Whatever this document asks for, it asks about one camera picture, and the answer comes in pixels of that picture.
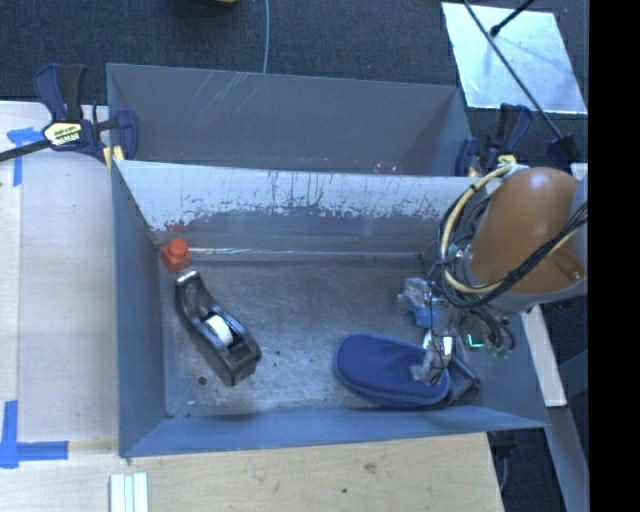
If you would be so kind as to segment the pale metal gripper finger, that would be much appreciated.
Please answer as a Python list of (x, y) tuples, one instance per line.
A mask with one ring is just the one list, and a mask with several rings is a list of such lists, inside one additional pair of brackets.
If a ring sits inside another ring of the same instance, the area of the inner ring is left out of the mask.
[(454, 337), (428, 330), (423, 337), (424, 358), (421, 364), (412, 365), (410, 374), (415, 381), (428, 385), (437, 384), (443, 377), (452, 358)]
[(401, 312), (418, 312), (442, 309), (446, 300), (436, 295), (431, 285), (419, 277), (407, 278), (397, 295), (397, 309)]

